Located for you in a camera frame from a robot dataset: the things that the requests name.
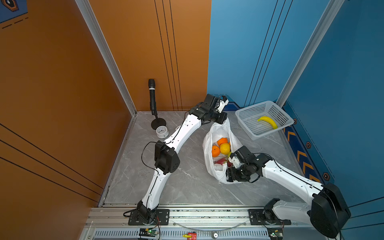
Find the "white plastic bag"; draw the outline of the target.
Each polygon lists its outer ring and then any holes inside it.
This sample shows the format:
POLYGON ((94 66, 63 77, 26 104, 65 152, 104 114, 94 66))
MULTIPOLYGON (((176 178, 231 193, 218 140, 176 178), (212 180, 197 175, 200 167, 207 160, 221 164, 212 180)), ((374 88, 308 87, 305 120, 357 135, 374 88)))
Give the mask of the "white plastic bag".
POLYGON ((227 170, 229 169, 228 163, 216 163, 217 161, 223 158, 228 160, 228 155, 219 154, 218 157, 212 156, 212 147, 218 147, 217 141, 221 138, 226 138, 229 141, 232 153, 234 153, 240 147, 243 146, 240 140, 232 132, 229 119, 226 119, 222 125, 214 123, 203 140, 204 160, 207 171, 211 176, 213 176, 215 179, 217 179, 223 184, 238 184, 240 182, 236 180, 234 180, 233 182, 229 182, 229 179, 227 177, 227 170))

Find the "orange fruit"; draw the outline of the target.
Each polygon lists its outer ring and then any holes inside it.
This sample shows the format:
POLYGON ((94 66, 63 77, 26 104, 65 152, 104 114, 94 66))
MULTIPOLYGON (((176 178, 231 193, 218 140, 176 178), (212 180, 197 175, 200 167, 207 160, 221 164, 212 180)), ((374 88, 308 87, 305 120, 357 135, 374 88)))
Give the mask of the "orange fruit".
POLYGON ((218 157, 220 154, 221 154, 221 150, 220 150, 220 148, 219 148, 218 146, 216 146, 216 145, 213 145, 213 146, 212 146, 212 157, 213 157, 213 158, 216 158, 216 157, 218 157))
POLYGON ((228 143, 228 139, 227 138, 220 138, 218 141, 217 141, 217 144, 218 146, 220 147, 222 144, 226 144, 228 143))

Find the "yellow apple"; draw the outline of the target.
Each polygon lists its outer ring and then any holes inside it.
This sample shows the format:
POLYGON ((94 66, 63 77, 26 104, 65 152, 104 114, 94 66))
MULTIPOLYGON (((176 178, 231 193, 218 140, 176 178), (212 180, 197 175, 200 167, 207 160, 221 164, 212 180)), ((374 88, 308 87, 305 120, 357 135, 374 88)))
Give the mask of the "yellow apple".
POLYGON ((222 143, 220 145, 220 152, 222 155, 228 155, 231 152, 230 143, 222 143))

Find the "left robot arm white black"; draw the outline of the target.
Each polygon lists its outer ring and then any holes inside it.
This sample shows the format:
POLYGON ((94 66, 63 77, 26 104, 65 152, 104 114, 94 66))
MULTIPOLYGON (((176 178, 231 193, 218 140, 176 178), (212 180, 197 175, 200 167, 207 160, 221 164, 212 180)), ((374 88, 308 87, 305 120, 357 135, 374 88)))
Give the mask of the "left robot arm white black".
POLYGON ((153 179, 145 196, 137 204, 138 214, 145 224, 151 224, 156 219, 156 210, 166 182, 180 165, 178 153, 183 144, 203 123, 223 124, 227 119, 223 109, 228 103, 225 96, 208 94, 203 102, 190 109, 177 131, 165 141, 155 143, 153 179))

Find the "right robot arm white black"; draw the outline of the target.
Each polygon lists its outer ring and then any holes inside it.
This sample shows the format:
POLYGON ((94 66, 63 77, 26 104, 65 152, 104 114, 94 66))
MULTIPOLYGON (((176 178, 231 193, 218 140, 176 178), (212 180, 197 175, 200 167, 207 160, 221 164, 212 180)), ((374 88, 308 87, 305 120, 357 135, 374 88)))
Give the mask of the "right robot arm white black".
POLYGON ((303 203, 291 203, 279 198, 270 200, 262 212, 253 218, 261 223, 285 225, 296 221, 312 225, 319 233, 330 239, 342 239, 342 227, 351 217, 351 212, 340 189, 328 183, 323 185, 309 180, 279 164, 272 156, 265 153, 252 153, 242 146, 229 154, 232 166, 227 169, 229 182, 250 182, 257 174, 272 180, 303 200, 303 203))

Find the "red dragon fruit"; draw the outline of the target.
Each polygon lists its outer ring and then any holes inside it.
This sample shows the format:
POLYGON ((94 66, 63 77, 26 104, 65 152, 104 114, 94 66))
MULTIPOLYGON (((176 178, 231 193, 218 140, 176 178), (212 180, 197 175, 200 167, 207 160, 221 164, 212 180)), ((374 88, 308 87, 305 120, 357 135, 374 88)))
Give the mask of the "red dragon fruit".
POLYGON ((233 166, 233 164, 227 158, 222 158, 220 160, 217 160, 215 161, 215 164, 219 164, 219 165, 227 164, 229 168, 233 166))

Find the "white plastic basket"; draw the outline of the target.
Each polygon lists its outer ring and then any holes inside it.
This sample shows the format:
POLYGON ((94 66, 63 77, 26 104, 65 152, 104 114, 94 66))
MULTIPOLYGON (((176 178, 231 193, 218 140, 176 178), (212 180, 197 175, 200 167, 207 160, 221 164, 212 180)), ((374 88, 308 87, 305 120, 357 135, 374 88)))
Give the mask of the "white plastic basket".
POLYGON ((264 101, 235 112, 238 123, 253 141, 294 124, 294 120, 272 101, 264 101))

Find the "yellow banana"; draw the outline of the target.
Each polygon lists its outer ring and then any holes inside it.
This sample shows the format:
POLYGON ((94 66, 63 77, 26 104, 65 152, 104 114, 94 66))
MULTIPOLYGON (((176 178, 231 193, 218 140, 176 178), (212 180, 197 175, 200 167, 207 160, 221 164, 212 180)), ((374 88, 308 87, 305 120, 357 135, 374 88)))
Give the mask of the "yellow banana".
POLYGON ((264 122, 268 123, 273 129, 277 129, 278 128, 278 125, 270 117, 267 117, 267 116, 260 117, 258 119, 258 122, 260 122, 260 121, 264 121, 264 122))

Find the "round white gauge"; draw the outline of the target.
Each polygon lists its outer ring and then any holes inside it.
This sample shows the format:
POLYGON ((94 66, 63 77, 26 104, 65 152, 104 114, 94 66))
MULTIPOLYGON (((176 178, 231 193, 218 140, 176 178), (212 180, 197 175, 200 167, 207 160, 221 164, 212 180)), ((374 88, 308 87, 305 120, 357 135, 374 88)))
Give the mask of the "round white gauge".
POLYGON ((156 135, 159 139, 165 139, 169 135, 169 130, 166 126, 159 126, 156 129, 156 135))

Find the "black microphone on stand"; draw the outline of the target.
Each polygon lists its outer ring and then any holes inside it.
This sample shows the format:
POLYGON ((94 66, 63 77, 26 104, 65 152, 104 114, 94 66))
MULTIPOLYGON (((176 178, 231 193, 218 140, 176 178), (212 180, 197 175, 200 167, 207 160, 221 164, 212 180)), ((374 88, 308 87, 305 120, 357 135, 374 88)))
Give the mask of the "black microphone on stand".
POLYGON ((151 127, 156 130, 158 127, 166 126, 166 121, 163 118, 158 117, 157 105, 156 105, 156 83, 154 79, 149 79, 148 82, 150 91, 150 110, 155 119, 151 122, 151 127))

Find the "circuit board right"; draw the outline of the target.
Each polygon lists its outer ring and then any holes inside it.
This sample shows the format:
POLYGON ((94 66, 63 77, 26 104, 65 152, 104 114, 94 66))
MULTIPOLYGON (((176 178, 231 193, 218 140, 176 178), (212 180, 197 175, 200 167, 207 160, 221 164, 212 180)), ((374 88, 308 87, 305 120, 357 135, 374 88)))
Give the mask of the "circuit board right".
POLYGON ((283 229, 274 229, 274 228, 268 228, 268 236, 270 240, 283 240, 284 232, 283 229))

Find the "green circuit board left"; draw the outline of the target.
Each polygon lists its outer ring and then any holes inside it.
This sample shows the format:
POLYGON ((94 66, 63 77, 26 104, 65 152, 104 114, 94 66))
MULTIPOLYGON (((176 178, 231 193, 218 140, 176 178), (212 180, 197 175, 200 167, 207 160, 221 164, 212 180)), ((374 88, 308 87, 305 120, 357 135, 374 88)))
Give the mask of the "green circuit board left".
POLYGON ((141 228, 138 234, 139 240, 158 240, 159 237, 160 237, 160 232, 157 229, 141 228))

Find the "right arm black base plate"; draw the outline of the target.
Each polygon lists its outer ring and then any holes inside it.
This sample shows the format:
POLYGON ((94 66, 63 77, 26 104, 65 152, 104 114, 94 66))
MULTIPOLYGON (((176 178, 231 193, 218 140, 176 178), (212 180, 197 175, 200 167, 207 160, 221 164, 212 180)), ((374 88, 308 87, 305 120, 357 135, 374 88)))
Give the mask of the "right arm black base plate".
POLYGON ((249 219, 251 225, 269 226, 289 226, 292 224, 290 220, 279 219, 272 210, 249 209, 249 219))

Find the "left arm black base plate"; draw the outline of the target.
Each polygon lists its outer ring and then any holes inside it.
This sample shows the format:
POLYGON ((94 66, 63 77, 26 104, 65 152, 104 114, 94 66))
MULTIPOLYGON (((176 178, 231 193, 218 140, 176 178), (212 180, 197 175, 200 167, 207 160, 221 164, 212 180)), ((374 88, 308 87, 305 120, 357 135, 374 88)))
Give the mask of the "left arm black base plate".
POLYGON ((129 226, 155 226, 160 222, 161 226, 167 226, 169 224, 170 210, 169 209, 157 209, 155 218, 153 220, 145 220, 140 216, 138 210, 131 212, 128 225, 129 226))

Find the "aluminium front rail frame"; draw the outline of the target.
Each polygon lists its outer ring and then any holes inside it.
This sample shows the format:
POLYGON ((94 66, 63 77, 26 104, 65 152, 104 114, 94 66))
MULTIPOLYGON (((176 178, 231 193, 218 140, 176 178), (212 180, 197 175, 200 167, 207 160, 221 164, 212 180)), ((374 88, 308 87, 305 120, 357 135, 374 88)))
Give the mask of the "aluminium front rail frame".
POLYGON ((157 229, 159 240, 186 240, 184 234, 197 233, 197 240, 270 240, 268 228, 283 229, 284 236, 294 231, 309 230, 310 226, 291 221, 289 226, 251 225, 248 210, 240 205, 160 205, 169 209, 167 226, 129 226, 133 205, 108 205, 91 209, 81 240, 139 240, 141 228, 157 229))

